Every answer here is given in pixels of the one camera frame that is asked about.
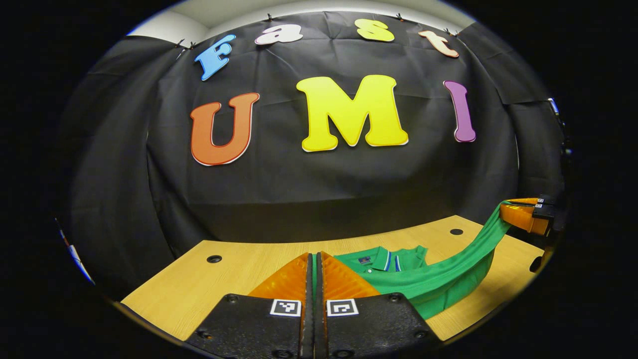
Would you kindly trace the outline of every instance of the wooden table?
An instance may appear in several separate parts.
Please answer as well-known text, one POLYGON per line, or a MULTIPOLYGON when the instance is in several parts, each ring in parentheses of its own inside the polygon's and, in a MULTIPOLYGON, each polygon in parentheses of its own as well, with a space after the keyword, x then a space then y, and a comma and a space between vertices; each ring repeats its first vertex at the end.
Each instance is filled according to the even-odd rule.
MULTIPOLYGON (((481 230, 480 224, 451 216, 398 231, 343 240, 305 243, 231 243, 202 241, 142 284, 123 301, 158 328, 186 340, 228 293, 248 294, 295 257, 324 251, 336 256, 383 246, 389 251, 428 248, 426 263, 442 261, 462 251, 481 230), (460 235, 451 229, 462 229, 460 235), (222 256, 208 263, 211 255, 222 256)), ((512 299, 535 276, 529 271, 543 250, 505 236, 494 253, 491 269, 466 298, 427 320, 441 340, 476 323, 504 301, 512 299)))

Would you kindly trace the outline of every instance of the black backdrop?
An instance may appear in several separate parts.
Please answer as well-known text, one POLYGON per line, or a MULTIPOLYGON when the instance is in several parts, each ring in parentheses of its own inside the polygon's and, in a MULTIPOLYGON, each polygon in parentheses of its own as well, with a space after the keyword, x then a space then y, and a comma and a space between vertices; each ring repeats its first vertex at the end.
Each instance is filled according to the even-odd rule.
MULTIPOLYGON (((483 223, 502 200, 558 195, 558 121, 531 68, 480 24, 458 37, 410 21, 316 12, 242 26, 176 47, 129 36, 88 72, 68 102, 54 154, 66 174, 58 218, 89 273, 121 299, 201 240, 296 242, 381 233, 458 214, 483 223), (368 41, 357 19, 395 40, 368 41), (264 29, 302 27, 301 40, 257 46, 264 29), (431 30, 452 59, 418 35, 431 30), (230 62, 205 82, 194 59, 228 34, 230 62), (367 75, 394 78, 404 146, 306 153, 302 79, 331 77, 351 97, 367 75), (477 139, 458 143, 443 81, 463 84, 477 139), (220 102, 213 140, 233 135, 229 99, 257 92, 246 152, 206 167, 191 156, 190 112, 220 102)), ((334 124, 331 132, 338 135, 334 124)), ((363 134, 369 130, 369 122, 363 134)))
MULTIPOLYGON (((50 219, 55 196, 48 189, 56 179, 47 176, 50 170, 41 155, 50 150, 66 101, 95 59, 171 3, 135 2, 125 8, 116 3, 15 4, 14 16, 29 14, 32 21, 23 22, 29 26, 20 36, 21 46, 14 44, 24 56, 8 58, 8 66, 14 66, 9 78, 19 79, 10 87, 15 91, 8 92, 18 113, 2 126, 11 149, 2 157, 4 168, 16 169, 5 174, 13 186, 5 193, 11 210, 9 250, 2 261, 11 293, 11 307, 3 312, 8 316, 3 346, 10 357, 198 357, 138 327, 86 283, 50 219)), ((620 255, 630 232, 619 229, 630 219, 625 202, 617 200, 627 193, 623 185, 630 166, 623 165, 623 153, 629 153, 623 151, 623 134, 632 118, 626 113, 632 99, 627 86, 618 85, 616 92, 604 89, 611 79, 625 78, 634 59, 610 56, 601 44, 622 49, 624 38, 635 37, 635 28, 627 26, 627 9, 605 4, 592 11, 547 1, 491 1, 465 9, 520 52, 556 94, 575 144, 575 202, 567 238, 546 270, 495 318, 439 357, 556 358, 565 350, 617 357, 625 334, 635 333, 635 293, 624 290, 621 273, 629 272, 621 264, 629 262, 620 255), (561 350, 544 345, 552 342, 561 350)))

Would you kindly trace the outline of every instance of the letter m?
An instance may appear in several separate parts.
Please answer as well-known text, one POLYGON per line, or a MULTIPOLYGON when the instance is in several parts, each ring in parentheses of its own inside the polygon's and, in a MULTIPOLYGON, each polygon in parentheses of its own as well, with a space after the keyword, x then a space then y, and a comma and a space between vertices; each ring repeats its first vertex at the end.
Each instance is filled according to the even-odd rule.
POLYGON ((370 131, 366 142, 370 146, 400 146, 408 143, 408 134, 401 128, 394 102, 396 81, 389 76, 368 75, 361 80, 352 100, 330 77, 311 77, 297 83, 308 99, 308 137, 301 142, 306 152, 329 151, 337 147, 337 137, 330 134, 328 117, 343 139, 356 146, 366 118, 370 131))

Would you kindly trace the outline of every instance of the ceiling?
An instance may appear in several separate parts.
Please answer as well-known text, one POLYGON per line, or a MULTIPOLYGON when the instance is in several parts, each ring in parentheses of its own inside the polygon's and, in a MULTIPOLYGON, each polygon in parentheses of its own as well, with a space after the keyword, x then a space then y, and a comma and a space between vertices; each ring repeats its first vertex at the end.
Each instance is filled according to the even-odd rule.
MULTIPOLYGON (((188 16, 208 28, 213 28, 248 12, 263 10, 265 15, 271 12, 269 8, 274 8, 275 6, 281 8, 281 5, 299 2, 295 0, 187 0, 175 5, 170 10, 188 16)), ((317 4, 321 5, 322 3, 325 3, 326 6, 348 6, 351 3, 355 3, 355 1, 308 1, 308 3, 313 3, 315 7, 317 4)), ((369 3, 382 4, 383 6, 390 4, 408 8, 457 24, 460 28, 465 28, 474 22, 471 17, 439 0, 382 0, 369 3)), ((277 16, 276 12, 271 13, 273 17, 277 16)), ((408 20, 410 19, 409 15, 402 16, 408 20)))

